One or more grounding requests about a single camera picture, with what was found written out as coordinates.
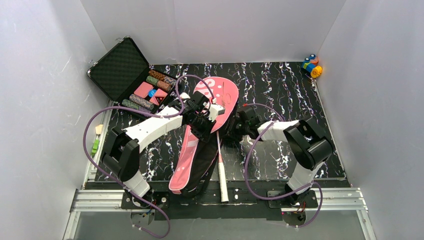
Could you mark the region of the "green red chip stack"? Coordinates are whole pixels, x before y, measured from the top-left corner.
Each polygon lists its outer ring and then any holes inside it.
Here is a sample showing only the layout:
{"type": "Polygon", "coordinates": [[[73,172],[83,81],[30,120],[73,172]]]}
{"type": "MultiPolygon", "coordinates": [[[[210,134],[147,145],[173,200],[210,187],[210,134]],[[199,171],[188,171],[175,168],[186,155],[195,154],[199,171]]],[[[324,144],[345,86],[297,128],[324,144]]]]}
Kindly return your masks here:
{"type": "Polygon", "coordinates": [[[158,87],[159,89],[169,93],[172,90],[172,85],[170,85],[169,83],[166,83],[162,80],[158,80],[157,78],[154,78],[152,76],[148,76],[146,78],[146,82],[148,82],[151,85],[154,85],[156,87],[158,87]]]}

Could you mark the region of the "brown striped chip stack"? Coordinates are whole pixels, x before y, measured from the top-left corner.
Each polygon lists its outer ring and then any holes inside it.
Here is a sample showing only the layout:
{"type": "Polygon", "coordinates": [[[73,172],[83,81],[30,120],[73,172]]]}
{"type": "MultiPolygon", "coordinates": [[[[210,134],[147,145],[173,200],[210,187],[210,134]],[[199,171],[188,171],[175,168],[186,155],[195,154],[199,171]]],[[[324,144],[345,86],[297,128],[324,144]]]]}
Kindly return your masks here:
{"type": "Polygon", "coordinates": [[[161,72],[150,69],[148,73],[151,77],[158,79],[159,81],[165,82],[165,83],[167,83],[171,86],[174,86],[176,84],[176,81],[177,81],[176,79],[174,79],[174,78],[172,78],[168,75],[165,75],[161,72]]]}

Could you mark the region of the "aluminium rail frame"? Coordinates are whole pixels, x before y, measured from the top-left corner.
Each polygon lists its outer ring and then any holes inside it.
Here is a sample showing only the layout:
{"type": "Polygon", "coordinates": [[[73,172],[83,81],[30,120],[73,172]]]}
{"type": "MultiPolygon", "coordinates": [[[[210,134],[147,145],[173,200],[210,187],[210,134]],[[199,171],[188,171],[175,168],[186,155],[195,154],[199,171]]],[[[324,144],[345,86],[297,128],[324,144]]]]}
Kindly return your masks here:
{"type": "MultiPolygon", "coordinates": [[[[226,175],[226,184],[230,181],[244,181],[247,190],[253,195],[255,191],[251,188],[250,182],[259,180],[278,180],[288,181],[287,176],[281,173],[271,174],[274,169],[280,169],[281,172],[292,174],[295,169],[295,157],[290,146],[282,141],[260,141],[257,145],[248,137],[241,142],[229,145],[223,145],[222,154],[224,158],[224,168],[226,175]]],[[[87,180],[81,190],[75,194],[75,199],[71,206],[70,218],[65,230],[64,239],[74,240],[77,237],[77,229],[82,225],[82,214],[97,212],[115,212],[115,213],[134,213],[140,214],[145,211],[122,209],[122,198],[124,189],[113,181],[114,174],[100,161],[101,153],[97,152],[93,160],[89,163],[87,180]]],[[[339,176],[328,178],[327,170],[335,162],[337,156],[333,154],[330,159],[322,166],[316,174],[316,186],[312,187],[304,199],[303,204],[290,206],[287,198],[268,201],[271,209],[279,211],[279,220],[289,212],[299,211],[307,213],[311,217],[317,210],[320,211],[355,211],[359,214],[360,224],[363,230],[367,229],[368,218],[365,216],[367,205],[364,196],[358,187],[327,187],[323,188],[317,180],[347,180],[346,177],[339,176]]],[[[147,179],[150,186],[151,182],[167,182],[168,188],[171,172],[169,170],[159,169],[159,158],[142,154],[141,170],[147,172],[147,179]]],[[[219,181],[218,169],[213,170],[211,180],[219,181]]],[[[283,190],[268,191],[265,196],[273,197],[284,193],[283,190]]],[[[168,215],[155,214],[157,221],[164,221],[169,218],[168,215]]]]}

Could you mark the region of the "pink racket bag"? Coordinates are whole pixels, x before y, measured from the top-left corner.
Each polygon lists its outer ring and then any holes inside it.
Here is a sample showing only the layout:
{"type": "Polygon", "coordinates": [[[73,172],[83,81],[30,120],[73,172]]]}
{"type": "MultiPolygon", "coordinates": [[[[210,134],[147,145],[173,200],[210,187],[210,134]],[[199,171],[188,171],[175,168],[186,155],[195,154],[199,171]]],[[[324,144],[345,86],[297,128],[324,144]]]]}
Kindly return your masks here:
{"type": "Polygon", "coordinates": [[[209,184],[221,147],[219,137],[226,135],[229,119],[235,114],[239,98],[237,85],[224,77],[206,77],[196,84],[192,98],[206,97],[224,108],[208,126],[187,125],[176,170],[168,188],[176,195],[191,198],[209,184]]]}

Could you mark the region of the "colourful toy blocks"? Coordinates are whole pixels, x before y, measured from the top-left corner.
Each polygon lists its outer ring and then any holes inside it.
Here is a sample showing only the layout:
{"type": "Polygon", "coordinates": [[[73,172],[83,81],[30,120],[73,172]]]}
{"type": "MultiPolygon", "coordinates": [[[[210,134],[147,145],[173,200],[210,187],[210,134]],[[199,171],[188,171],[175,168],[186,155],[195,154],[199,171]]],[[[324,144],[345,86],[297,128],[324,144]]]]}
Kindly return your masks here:
{"type": "Polygon", "coordinates": [[[301,68],[309,75],[316,79],[323,73],[323,68],[319,65],[319,58],[316,54],[311,54],[304,59],[301,68]]]}

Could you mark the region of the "black poker chip case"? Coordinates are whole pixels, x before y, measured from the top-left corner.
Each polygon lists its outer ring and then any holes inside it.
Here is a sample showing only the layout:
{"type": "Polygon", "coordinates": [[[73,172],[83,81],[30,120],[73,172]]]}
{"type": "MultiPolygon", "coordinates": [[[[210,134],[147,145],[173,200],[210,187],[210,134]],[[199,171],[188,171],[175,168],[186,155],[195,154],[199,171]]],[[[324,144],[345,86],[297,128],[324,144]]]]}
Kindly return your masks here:
{"type": "MultiPolygon", "coordinates": [[[[123,100],[130,100],[130,95],[146,82],[149,70],[147,59],[134,40],[126,36],[88,69],[87,76],[112,102],[121,106],[123,100]]],[[[155,71],[176,79],[165,72],[155,71]]],[[[174,85],[160,105],[154,104],[151,113],[158,113],[176,97],[174,85]]]]}

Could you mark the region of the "blue dealer chip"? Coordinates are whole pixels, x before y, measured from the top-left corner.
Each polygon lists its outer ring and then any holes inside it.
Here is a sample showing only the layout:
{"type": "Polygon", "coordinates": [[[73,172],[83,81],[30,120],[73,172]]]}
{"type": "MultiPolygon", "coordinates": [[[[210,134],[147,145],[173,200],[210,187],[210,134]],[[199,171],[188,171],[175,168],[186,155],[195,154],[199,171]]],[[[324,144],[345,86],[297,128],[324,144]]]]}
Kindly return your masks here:
{"type": "Polygon", "coordinates": [[[156,92],[157,92],[157,90],[156,90],[156,89],[152,89],[152,90],[150,90],[150,91],[148,92],[148,96],[149,96],[150,98],[152,98],[152,97],[154,97],[154,96],[155,96],[156,92]]]}

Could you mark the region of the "green clip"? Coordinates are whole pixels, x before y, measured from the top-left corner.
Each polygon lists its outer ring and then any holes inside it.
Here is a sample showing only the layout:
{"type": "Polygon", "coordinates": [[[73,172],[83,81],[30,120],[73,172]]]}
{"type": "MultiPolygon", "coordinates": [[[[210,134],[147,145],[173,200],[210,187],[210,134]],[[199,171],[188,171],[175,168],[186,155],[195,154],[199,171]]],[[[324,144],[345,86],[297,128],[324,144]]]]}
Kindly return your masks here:
{"type": "Polygon", "coordinates": [[[95,139],[93,141],[92,144],[92,148],[91,148],[91,156],[94,157],[99,149],[99,144],[100,144],[100,140],[99,139],[95,139]]]}

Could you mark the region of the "beige clip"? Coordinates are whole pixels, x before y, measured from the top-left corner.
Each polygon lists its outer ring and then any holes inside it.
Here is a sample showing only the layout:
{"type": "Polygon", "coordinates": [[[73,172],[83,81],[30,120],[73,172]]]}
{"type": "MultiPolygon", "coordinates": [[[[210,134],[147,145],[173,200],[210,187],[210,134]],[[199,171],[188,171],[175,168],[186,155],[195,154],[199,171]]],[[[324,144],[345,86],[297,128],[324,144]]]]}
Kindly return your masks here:
{"type": "Polygon", "coordinates": [[[95,127],[95,134],[100,135],[103,131],[103,124],[99,124],[95,127]]]}

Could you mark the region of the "white shuttlecock tube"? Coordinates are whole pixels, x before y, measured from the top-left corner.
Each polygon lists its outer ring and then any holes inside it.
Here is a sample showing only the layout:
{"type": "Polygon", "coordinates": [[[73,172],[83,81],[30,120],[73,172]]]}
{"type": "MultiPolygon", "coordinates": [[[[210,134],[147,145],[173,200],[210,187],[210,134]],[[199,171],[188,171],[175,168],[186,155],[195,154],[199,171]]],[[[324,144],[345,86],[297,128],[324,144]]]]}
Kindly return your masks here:
{"type": "Polygon", "coordinates": [[[182,99],[182,101],[190,98],[190,96],[186,92],[180,93],[179,97],[182,99]]]}

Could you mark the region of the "green purple chip stack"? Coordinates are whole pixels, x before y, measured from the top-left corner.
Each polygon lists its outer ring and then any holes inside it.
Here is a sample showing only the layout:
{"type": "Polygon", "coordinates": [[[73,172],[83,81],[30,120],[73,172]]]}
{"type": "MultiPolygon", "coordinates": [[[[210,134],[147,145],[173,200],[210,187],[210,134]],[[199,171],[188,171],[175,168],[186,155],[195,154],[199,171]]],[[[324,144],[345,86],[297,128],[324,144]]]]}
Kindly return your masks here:
{"type": "Polygon", "coordinates": [[[130,101],[128,99],[124,99],[121,102],[121,106],[125,108],[125,110],[130,111],[133,114],[138,114],[144,117],[151,117],[152,113],[149,109],[142,107],[141,105],[130,101]]]}

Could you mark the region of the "purple patterned chip stack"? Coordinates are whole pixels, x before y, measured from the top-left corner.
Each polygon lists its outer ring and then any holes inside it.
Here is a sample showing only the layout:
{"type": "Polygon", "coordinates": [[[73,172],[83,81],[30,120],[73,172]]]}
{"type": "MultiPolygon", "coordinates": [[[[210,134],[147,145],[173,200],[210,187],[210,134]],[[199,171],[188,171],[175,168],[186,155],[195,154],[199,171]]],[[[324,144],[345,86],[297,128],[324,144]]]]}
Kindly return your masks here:
{"type": "Polygon", "coordinates": [[[150,102],[150,101],[148,101],[148,100],[146,100],[146,99],[144,99],[144,98],[142,98],[142,97],[140,97],[136,94],[131,94],[129,96],[129,100],[134,102],[135,104],[145,108],[145,109],[150,110],[150,111],[152,111],[155,108],[155,105],[152,102],[150,102]]]}

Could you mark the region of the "pink card deck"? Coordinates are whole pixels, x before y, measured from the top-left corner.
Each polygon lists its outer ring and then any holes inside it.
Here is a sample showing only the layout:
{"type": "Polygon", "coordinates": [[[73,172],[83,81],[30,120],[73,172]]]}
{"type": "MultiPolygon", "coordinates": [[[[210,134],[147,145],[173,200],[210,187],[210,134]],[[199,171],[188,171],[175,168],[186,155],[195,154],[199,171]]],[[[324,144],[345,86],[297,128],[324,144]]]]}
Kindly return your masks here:
{"type": "Polygon", "coordinates": [[[150,97],[149,101],[157,106],[159,106],[163,100],[165,99],[165,97],[168,95],[167,92],[161,90],[160,88],[157,89],[156,94],[154,95],[154,97],[150,97]]]}
{"type": "Polygon", "coordinates": [[[149,95],[152,90],[154,90],[154,86],[148,82],[142,82],[141,85],[134,91],[134,94],[141,98],[150,98],[149,95]]]}

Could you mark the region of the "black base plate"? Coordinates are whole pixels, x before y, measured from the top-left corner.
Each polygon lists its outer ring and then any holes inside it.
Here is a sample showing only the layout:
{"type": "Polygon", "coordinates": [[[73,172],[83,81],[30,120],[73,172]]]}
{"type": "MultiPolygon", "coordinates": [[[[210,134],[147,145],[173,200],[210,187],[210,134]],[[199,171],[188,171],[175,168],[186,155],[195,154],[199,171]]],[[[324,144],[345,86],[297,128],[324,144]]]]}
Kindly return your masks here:
{"type": "MultiPolygon", "coordinates": [[[[287,180],[254,180],[250,182],[251,188],[261,196],[268,191],[282,191],[287,180]]],[[[350,187],[347,180],[317,180],[323,188],[350,187]]],[[[170,220],[179,219],[266,219],[280,221],[280,211],[269,208],[268,202],[254,197],[242,180],[227,183],[229,202],[222,204],[221,190],[218,181],[209,182],[206,190],[198,195],[188,198],[167,191],[168,182],[151,182],[157,197],[156,204],[170,220]]],[[[121,200],[123,210],[142,210],[135,204],[138,199],[130,197],[124,192],[121,200]]]]}

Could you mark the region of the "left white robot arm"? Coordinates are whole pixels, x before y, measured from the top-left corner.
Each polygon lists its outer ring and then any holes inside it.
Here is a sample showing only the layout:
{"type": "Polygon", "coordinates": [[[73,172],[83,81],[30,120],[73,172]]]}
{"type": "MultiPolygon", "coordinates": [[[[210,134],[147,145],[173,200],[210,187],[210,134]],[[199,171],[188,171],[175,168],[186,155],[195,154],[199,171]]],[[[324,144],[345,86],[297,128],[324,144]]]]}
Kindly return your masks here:
{"type": "Polygon", "coordinates": [[[158,117],[150,117],[124,130],[112,130],[103,146],[101,162],[118,178],[128,192],[143,198],[150,185],[140,172],[140,153],[152,142],[181,126],[188,125],[201,141],[208,141],[217,117],[225,108],[201,92],[183,94],[164,107],[158,117]]]}

